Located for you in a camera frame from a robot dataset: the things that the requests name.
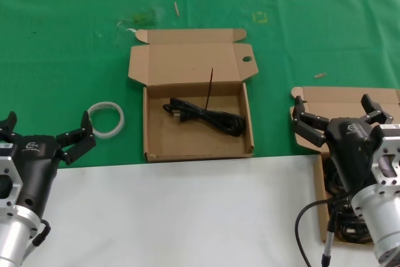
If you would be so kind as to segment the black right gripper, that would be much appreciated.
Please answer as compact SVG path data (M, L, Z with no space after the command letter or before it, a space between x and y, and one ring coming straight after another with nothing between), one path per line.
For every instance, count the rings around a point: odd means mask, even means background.
M294 99L292 124L294 132L313 145L321 147L325 142L344 190L350 198L371 184L371 166L374 143L370 135L372 125L391 124L393 117L368 94L361 98L365 115L360 118L328 118L307 113L306 102L300 96Z

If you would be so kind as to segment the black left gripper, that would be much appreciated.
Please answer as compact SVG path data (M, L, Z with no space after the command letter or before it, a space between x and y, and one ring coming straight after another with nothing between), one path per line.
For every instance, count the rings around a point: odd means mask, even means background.
M11 111L0 125L1 141L16 145L12 160L23 183L16 204L42 218L60 160L70 165L96 146L92 123L84 111L80 128L56 138L14 134L16 123L16 113Z

